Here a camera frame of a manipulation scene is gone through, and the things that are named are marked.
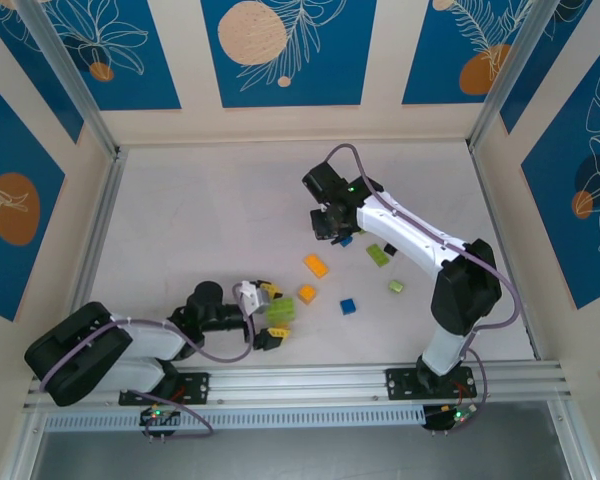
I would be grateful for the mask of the orange two-by-four lego brick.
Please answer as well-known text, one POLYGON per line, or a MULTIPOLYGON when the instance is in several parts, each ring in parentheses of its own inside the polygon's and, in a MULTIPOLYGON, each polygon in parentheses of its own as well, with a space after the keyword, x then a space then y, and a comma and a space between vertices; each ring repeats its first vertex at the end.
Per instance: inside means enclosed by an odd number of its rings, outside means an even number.
POLYGON ((323 278, 329 273, 328 266, 316 254, 309 254, 303 259, 304 265, 316 278, 323 278))

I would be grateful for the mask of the grey metal panel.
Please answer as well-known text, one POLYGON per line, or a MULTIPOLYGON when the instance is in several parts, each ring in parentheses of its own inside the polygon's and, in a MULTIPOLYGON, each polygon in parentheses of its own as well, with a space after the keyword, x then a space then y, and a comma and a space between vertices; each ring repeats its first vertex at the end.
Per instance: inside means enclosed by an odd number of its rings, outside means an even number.
POLYGON ((492 404, 456 433, 419 426, 225 430, 149 442, 49 433, 32 480, 571 480, 542 403, 492 404))

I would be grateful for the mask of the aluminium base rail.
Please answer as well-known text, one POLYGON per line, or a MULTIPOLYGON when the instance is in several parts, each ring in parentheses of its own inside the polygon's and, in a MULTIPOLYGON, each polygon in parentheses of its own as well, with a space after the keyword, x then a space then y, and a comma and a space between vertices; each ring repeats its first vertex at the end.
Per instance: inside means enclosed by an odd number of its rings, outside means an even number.
MULTIPOLYGON (((487 401, 567 400, 571 397, 557 361, 469 361, 487 401)), ((385 371, 389 364, 299 367, 190 367, 207 373, 207 409, 384 405, 390 402, 385 371)))

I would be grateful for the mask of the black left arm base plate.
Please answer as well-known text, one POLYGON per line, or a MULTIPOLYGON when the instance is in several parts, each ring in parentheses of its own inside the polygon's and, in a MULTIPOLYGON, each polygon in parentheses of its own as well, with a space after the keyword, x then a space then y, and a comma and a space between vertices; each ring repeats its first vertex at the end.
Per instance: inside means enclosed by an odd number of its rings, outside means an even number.
MULTIPOLYGON (((208 373, 176 373, 166 376, 151 391, 149 395, 157 397, 161 402, 169 400, 184 405, 205 405, 209 393, 208 373)), ((120 406, 148 406, 155 400, 145 398, 130 390, 120 392, 118 404, 120 406)))

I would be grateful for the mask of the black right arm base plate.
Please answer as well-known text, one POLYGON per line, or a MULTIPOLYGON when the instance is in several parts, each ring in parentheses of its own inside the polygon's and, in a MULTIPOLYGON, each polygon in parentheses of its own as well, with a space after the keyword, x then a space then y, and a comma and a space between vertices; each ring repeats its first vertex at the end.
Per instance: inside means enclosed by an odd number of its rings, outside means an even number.
POLYGON ((390 400, 442 400, 462 396, 474 399, 477 389, 473 371, 457 366, 448 374, 436 376, 416 367, 390 368, 385 371, 390 400))

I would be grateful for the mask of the aluminium side rail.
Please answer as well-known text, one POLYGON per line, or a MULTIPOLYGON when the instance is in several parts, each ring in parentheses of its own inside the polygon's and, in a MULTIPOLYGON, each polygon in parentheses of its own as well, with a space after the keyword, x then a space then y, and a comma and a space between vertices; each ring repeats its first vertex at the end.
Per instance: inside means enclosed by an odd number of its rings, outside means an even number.
MULTIPOLYGON (((38 316, 34 322, 34 330, 27 337, 29 344, 88 300, 93 289, 127 157, 128 149, 121 147, 107 165, 106 175, 98 191, 97 202, 84 215, 84 218, 89 221, 88 229, 83 236, 80 255, 76 258, 77 264, 72 271, 71 279, 67 282, 70 287, 67 297, 58 307, 46 303, 36 308, 35 313, 38 316)), ((1 459, 0 480, 31 479, 44 435, 47 410, 54 407, 46 404, 50 398, 40 393, 34 385, 37 377, 33 372, 30 369, 26 372, 28 377, 23 397, 19 399, 11 416, 13 424, 1 459)))
MULTIPOLYGON (((536 361, 548 360, 549 352, 543 334, 533 323, 535 312, 529 308, 524 292, 520 290, 516 277, 516 267, 507 251, 507 242, 502 230, 501 221, 498 217, 498 209, 494 203, 488 182, 485 179, 484 168, 476 152, 474 154, 469 152, 469 155, 476 172, 486 208, 489 212, 504 267, 509 281, 519 297, 519 316, 529 337, 534 358, 536 361)), ((568 387, 568 382, 565 378, 562 379, 562 382, 568 387)), ((571 480, 600 480, 600 458, 591 435, 586 428, 575 397, 571 392, 571 388, 568 387, 566 392, 561 392, 556 387, 552 388, 546 404, 571 480)))

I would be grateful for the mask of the aluminium frame post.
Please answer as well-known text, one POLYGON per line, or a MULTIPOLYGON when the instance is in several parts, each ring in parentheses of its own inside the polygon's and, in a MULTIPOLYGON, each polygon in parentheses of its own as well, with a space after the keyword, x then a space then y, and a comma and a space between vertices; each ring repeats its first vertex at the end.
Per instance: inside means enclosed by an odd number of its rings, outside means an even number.
POLYGON ((107 157, 115 162, 119 146, 116 144, 95 99, 51 21, 45 14, 43 7, 37 0, 13 0, 13 2, 27 30, 96 141, 107 157))
POLYGON ((558 3, 559 0, 534 0, 531 5, 529 16, 521 26, 467 137, 467 147, 471 154, 476 152, 479 144, 486 138, 558 3))

